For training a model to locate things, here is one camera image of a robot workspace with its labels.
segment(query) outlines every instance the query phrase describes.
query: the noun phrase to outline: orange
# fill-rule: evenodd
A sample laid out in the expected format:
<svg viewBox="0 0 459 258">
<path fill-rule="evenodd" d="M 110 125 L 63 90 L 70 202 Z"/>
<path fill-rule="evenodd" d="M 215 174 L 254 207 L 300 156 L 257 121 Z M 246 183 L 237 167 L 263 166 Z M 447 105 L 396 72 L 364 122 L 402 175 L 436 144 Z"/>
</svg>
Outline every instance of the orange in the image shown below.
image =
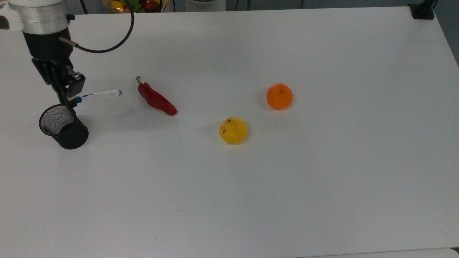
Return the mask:
<svg viewBox="0 0 459 258">
<path fill-rule="evenodd" d="M 289 86 L 277 83 L 266 92 L 266 100 L 273 109 L 284 109 L 290 106 L 293 100 L 293 92 Z"/>
</svg>

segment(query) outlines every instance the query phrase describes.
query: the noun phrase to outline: white table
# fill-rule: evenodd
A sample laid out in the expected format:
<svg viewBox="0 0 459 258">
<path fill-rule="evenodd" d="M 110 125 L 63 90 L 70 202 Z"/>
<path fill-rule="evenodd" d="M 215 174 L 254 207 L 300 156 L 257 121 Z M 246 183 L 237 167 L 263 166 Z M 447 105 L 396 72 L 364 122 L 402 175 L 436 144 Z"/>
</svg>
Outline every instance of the white table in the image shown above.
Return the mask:
<svg viewBox="0 0 459 258">
<path fill-rule="evenodd" d="M 117 43 L 128 15 L 77 16 Z M 0 31 L 0 256 L 286 258 L 459 246 L 459 69 L 408 7 L 139 14 L 75 50 L 90 136 L 41 133 L 57 97 Z M 150 108 L 140 75 L 178 109 Z M 271 110 L 283 82 L 292 106 Z M 218 135 L 239 116 L 242 145 Z"/>
</svg>

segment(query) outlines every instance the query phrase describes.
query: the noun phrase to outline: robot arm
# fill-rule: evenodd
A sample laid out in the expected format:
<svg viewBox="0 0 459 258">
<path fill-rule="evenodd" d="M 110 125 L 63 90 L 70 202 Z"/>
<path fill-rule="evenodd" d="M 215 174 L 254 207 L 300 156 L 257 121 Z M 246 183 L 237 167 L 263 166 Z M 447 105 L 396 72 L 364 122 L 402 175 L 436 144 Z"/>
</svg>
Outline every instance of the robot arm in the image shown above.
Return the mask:
<svg viewBox="0 0 459 258">
<path fill-rule="evenodd" d="M 0 4 L 0 28 L 22 31 L 32 62 L 46 84 L 51 85 L 62 105 L 75 107 L 85 77 L 73 71 L 73 47 L 59 38 L 70 39 L 69 15 L 63 0 L 8 0 Z"/>
</svg>

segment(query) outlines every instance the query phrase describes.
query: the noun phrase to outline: red chili pepper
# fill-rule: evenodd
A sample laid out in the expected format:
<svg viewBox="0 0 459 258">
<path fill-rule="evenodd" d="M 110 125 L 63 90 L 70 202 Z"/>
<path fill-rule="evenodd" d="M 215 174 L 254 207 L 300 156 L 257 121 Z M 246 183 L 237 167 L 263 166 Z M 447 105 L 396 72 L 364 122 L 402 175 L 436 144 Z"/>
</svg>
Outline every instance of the red chili pepper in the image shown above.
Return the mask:
<svg viewBox="0 0 459 258">
<path fill-rule="evenodd" d="M 177 109 L 165 97 L 153 90 L 148 83 L 140 80 L 140 76 L 135 78 L 139 83 L 139 93 L 146 100 L 146 102 L 157 109 L 163 110 L 169 116 L 177 114 Z"/>
</svg>

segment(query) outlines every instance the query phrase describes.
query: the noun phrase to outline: pen holder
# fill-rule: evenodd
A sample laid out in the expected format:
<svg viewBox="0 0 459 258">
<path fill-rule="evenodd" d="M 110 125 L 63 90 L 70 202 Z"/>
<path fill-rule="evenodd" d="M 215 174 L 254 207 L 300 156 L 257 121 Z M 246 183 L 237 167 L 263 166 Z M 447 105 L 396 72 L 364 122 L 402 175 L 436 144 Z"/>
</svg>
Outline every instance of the pen holder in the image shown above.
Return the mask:
<svg viewBox="0 0 459 258">
<path fill-rule="evenodd" d="M 45 135 L 53 137 L 59 145 L 68 150 L 82 146 L 88 139 L 88 128 L 78 119 L 72 108 L 54 105 L 43 112 L 39 121 Z"/>
</svg>

